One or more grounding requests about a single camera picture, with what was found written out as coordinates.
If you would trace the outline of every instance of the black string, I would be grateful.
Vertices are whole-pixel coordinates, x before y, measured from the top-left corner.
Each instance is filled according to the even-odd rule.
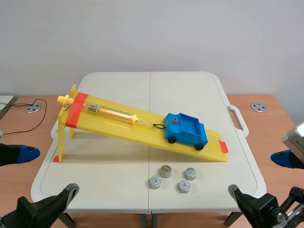
[[[165,129],[165,125],[163,125],[163,124],[160,124],[160,123],[154,123],[153,124],[153,127],[157,127],[157,128],[159,128],[159,129]]]
[[[42,118],[42,120],[40,121],[40,123],[39,123],[36,127],[32,128],[32,129],[30,129],[30,130],[27,130],[27,131],[10,132],[10,133],[5,133],[5,134],[3,134],[3,135],[6,135],[6,134],[14,134],[14,133],[25,133],[25,132],[30,132],[30,131],[33,131],[34,129],[36,129],[37,127],[40,126],[40,124],[43,122],[44,118],[46,117],[47,105],[48,105],[48,103],[47,103],[45,100],[39,99],[39,98],[38,98],[38,99],[36,99],[32,104],[30,104],[30,106],[34,106],[34,103],[35,103],[37,100],[44,101],[44,102],[46,103],[46,108],[45,108],[45,110],[44,110],[44,115],[43,115],[43,118]],[[19,103],[19,104],[13,104],[13,105],[10,105],[10,106],[20,107],[20,106],[27,106],[27,105],[29,105],[29,104]]]
[[[17,104],[7,104],[7,103],[2,103],[2,102],[0,102],[0,104],[4,104],[4,105],[8,105],[8,107],[5,107],[5,108],[2,108],[1,110],[0,110],[0,112],[2,111],[2,110],[4,110],[4,109],[7,109],[7,108],[10,108],[10,107],[22,107],[22,106],[28,106],[28,105],[31,105],[31,104],[25,104],[25,103],[17,103]]]

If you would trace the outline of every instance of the white wall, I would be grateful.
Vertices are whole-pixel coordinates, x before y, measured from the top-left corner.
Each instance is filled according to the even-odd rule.
[[[228,94],[275,94],[298,122],[303,9],[303,0],[1,0],[0,94],[64,94],[96,71],[209,71]]]

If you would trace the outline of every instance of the table surface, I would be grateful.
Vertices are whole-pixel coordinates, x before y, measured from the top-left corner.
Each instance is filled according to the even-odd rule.
[[[17,102],[31,103],[37,97],[21,97]],[[30,199],[32,182],[53,141],[50,131],[57,119],[60,105],[57,97],[39,97],[48,103],[44,122],[28,133],[18,133],[3,136],[1,143],[25,144],[40,149],[41,156],[36,160],[22,165],[10,165],[0,168],[0,215],[5,215],[16,208],[17,199],[25,196]],[[238,107],[247,123],[250,134],[247,138],[251,151],[257,161],[267,185],[267,192],[277,196],[279,203],[288,196],[293,186],[304,188],[301,178],[303,170],[292,170],[279,167],[270,161],[270,155],[286,149],[281,142],[281,136],[293,127],[293,123],[277,100],[271,95],[230,95],[232,105]],[[266,113],[257,113],[250,107],[252,102],[262,102],[268,106]],[[26,114],[24,107],[13,107],[0,121],[0,129],[5,132],[27,130],[38,124],[43,112]],[[222,222],[228,213],[172,213],[159,217],[161,228],[171,227],[223,227]],[[72,214],[77,227],[140,227],[139,218],[132,214]],[[64,225],[57,221],[55,228]],[[232,227],[250,227],[244,217],[241,217]]]

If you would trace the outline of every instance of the blue toy car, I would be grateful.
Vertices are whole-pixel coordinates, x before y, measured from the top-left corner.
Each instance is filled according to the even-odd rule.
[[[165,139],[169,143],[182,143],[194,146],[201,151],[208,143],[205,127],[197,118],[185,114],[169,113],[164,118]]]

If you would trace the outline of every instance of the yellow plastic board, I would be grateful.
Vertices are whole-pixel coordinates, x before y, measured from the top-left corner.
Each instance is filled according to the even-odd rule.
[[[71,95],[75,97],[76,94],[77,92],[72,90]],[[143,119],[150,125],[153,125],[153,121],[155,121],[156,124],[163,124],[164,116],[161,115],[149,113],[140,109],[132,108],[123,104],[118,104],[90,95],[87,97],[86,101],[131,114],[136,114],[138,118]],[[59,125],[65,125],[69,112],[70,109],[67,109],[66,111],[64,111],[64,109],[61,110],[58,117]],[[208,129],[206,129],[208,144],[204,147],[203,150],[197,151],[192,146],[187,146],[180,143],[168,143],[168,141],[164,138],[163,129],[158,129],[156,127],[150,128],[147,125],[136,122],[132,124],[129,122],[113,119],[111,117],[95,114],[86,110],[82,110],[76,128],[88,132],[107,135],[110,137],[129,140],[135,143],[140,143],[159,149],[182,153],[189,156],[199,157],[212,161],[227,162],[227,156],[222,152],[219,144],[219,133]],[[61,162],[62,156],[63,151],[62,154],[59,154],[59,162]]]

